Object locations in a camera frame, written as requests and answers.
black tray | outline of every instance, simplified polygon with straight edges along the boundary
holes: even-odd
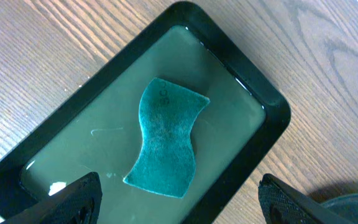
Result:
[[[212,222],[241,187],[290,122],[290,107],[258,68],[197,5],[170,6],[91,80],[0,161],[0,216],[9,218],[37,203],[19,185],[23,166],[89,102],[112,83],[167,30],[186,26],[265,108],[265,121],[193,207],[185,223]]]

teal cloth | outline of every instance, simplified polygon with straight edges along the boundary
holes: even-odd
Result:
[[[205,96],[153,79],[139,105],[142,149],[124,182],[155,194],[182,198],[196,171],[190,132],[208,104]]]

wooden table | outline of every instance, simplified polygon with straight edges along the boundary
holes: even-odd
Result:
[[[0,1],[0,158],[172,2]],[[292,109],[288,129],[216,222],[264,222],[264,173],[318,202],[358,192],[356,0],[196,2]]]

teal object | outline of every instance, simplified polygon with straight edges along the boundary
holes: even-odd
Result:
[[[196,171],[190,132],[208,104],[205,96],[153,79],[139,105],[142,149],[124,182],[155,194],[182,198]]]

wood grain surface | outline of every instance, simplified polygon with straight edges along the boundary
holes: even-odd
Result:
[[[173,1],[0,1],[0,159]],[[195,1],[283,93],[288,129],[216,223],[264,223],[272,173],[318,202],[358,192],[356,0]]]

